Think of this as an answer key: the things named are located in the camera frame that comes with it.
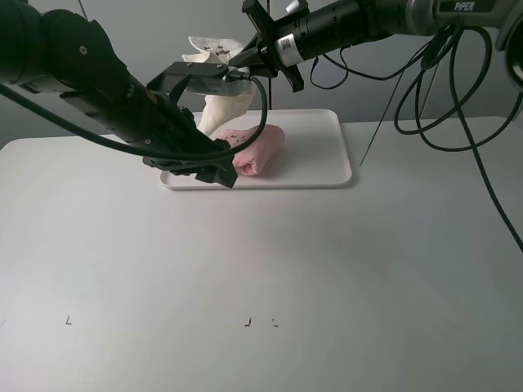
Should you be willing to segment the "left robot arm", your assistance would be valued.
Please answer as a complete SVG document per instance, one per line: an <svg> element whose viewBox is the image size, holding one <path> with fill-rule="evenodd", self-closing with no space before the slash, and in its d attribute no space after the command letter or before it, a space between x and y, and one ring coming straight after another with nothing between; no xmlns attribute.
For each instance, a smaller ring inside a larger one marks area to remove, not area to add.
<svg viewBox="0 0 523 392"><path fill-rule="evenodd" d="M184 92L227 94L241 85L226 67L172 64L142 84L117 57L95 21L63 9L37 11L26 1L1 4L1 93L76 136L139 156L150 167L232 187L237 174L230 145L212 140L178 104ZM110 132L98 136L27 98L56 93Z"/></svg>

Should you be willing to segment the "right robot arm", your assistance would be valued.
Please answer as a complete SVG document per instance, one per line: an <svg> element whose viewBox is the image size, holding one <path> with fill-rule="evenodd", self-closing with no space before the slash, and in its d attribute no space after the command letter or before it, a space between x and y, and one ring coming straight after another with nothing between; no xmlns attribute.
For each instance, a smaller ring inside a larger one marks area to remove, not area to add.
<svg viewBox="0 0 523 392"><path fill-rule="evenodd" d="M505 54L509 78L522 86L520 1L345 0L315 11L305 1L294 1L279 20L259 2L245 1L242 12L257 34L231 66L264 78L282 73L295 92L304 87L298 65L307 60L395 34L430 36L450 25L497 29L495 48Z"/></svg>

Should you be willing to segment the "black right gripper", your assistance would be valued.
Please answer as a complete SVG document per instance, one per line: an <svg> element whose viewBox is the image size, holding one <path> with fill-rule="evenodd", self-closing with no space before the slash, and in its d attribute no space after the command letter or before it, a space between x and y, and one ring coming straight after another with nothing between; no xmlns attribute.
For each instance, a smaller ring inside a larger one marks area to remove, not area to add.
<svg viewBox="0 0 523 392"><path fill-rule="evenodd" d="M273 20L258 1L245 1L242 12L257 34L229 60L255 77L282 73L294 92L304 80L298 65L368 37L368 3L336 1L316 11L301 10Z"/></svg>

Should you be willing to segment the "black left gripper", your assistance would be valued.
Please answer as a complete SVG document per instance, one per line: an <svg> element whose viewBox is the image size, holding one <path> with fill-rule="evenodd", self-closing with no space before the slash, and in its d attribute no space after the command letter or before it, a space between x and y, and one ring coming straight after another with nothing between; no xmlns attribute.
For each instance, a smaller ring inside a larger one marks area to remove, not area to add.
<svg viewBox="0 0 523 392"><path fill-rule="evenodd" d="M212 174L212 182L233 188L238 174L229 145L200 132L188 109L167 97L150 94L132 75L123 89L107 96L94 87L62 92L60 98L101 124L104 129L138 150L142 162L174 176Z"/></svg>

